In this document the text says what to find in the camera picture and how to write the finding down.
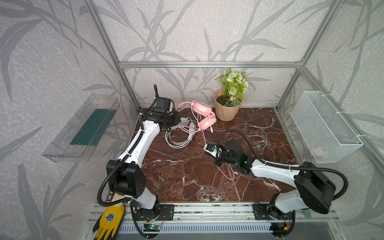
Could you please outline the pink headphones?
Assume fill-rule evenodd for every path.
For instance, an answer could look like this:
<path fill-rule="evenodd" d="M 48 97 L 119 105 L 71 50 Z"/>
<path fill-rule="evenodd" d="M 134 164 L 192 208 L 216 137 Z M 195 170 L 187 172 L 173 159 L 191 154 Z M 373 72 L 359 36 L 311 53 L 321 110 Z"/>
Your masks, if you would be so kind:
<path fill-rule="evenodd" d="M 179 127 L 186 133 L 203 132 L 207 129 L 209 129 L 210 132 L 213 133 L 213 125 L 217 122 L 217 119 L 212 108 L 204 103 L 198 101 L 191 101 L 179 104 L 176 107 L 176 110 L 181 111 L 185 109 L 185 107 L 183 107 L 183 105 L 185 104 L 190 104 L 190 109 L 192 110 L 193 116 L 196 120 L 198 120 L 198 117 L 203 117 L 203 119 L 198 122 L 197 130 L 187 130 L 186 126 L 182 124 L 179 124 Z"/>

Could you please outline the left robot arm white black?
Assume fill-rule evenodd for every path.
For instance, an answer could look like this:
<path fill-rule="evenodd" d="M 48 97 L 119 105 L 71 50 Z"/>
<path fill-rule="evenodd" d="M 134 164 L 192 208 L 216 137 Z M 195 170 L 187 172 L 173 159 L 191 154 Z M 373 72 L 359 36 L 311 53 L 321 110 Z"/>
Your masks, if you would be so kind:
<path fill-rule="evenodd" d="M 133 141 L 117 160 L 107 163 L 107 177 L 97 194 L 97 202 L 103 207 L 129 202 L 134 208 L 158 215 L 160 203 L 146 187 L 147 179 L 142 172 L 145 155 L 161 129 L 170 129 L 181 123 L 179 112 L 171 107 L 171 99 L 160 97 L 154 85 L 155 98 L 151 106 L 139 116 L 140 128 Z M 110 191 L 123 196 L 122 199 L 107 203 L 102 200 L 106 186 Z"/>

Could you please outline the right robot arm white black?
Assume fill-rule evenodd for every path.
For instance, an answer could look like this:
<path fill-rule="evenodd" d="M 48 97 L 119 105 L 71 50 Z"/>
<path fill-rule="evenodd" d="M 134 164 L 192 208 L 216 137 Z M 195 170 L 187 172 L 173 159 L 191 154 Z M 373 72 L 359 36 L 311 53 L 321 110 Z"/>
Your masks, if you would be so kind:
<path fill-rule="evenodd" d="M 248 139 L 244 139 L 252 155 L 246 155 L 234 140 L 206 144 L 204 151 L 220 167 L 223 163 L 235 166 L 242 175 L 268 178 L 294 187 L 287 193 L 275 194 L 264 211 L 272 219 L 294 213 L 296 210 L 313 210 L 328 214 L 334 200 L 343 196 L 348 187 L 347 177 L 333 169 L 318 168 L 310 162 L 286 165 L 260 159 Z"/>

